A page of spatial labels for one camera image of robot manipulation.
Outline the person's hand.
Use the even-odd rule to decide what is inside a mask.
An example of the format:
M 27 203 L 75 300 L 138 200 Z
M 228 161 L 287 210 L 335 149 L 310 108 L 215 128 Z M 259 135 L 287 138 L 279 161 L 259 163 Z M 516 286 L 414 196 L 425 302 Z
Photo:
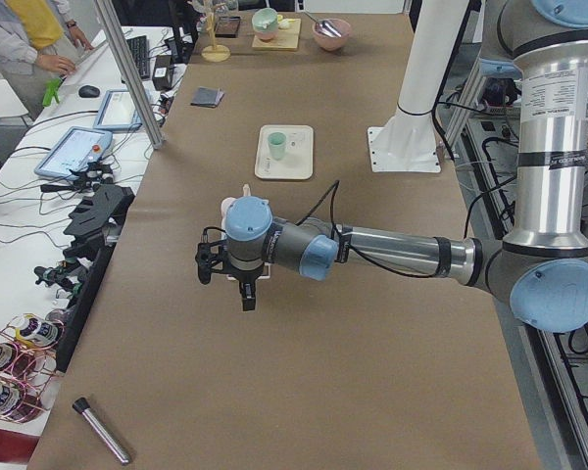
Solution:
M 76 65 L 73 61 L 59 55 L 38 53 L 34 64 L 45 71 L 58 75 L 70 75 L 76 71 Z

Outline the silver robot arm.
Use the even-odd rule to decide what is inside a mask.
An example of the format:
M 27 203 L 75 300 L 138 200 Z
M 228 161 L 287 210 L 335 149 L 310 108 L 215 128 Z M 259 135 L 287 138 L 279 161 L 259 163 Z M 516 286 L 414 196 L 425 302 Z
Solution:
M 511 62 L 522 77 L 514 225 L 501 240 L 452 241 L 274 216 L 244 196 L 222 204 L 222 238 L 197 253 L 199 277 L 239 283 L 253 309 L 266 264 L 321 280 L 335 262 L 361 259 L 411 278 L 450 277 L 509 305 L 522 322 L 564 333 L 588 323 L 588 239 L 581 230 L 588 164 L 588 1 L 489 1 L 484 64 Z

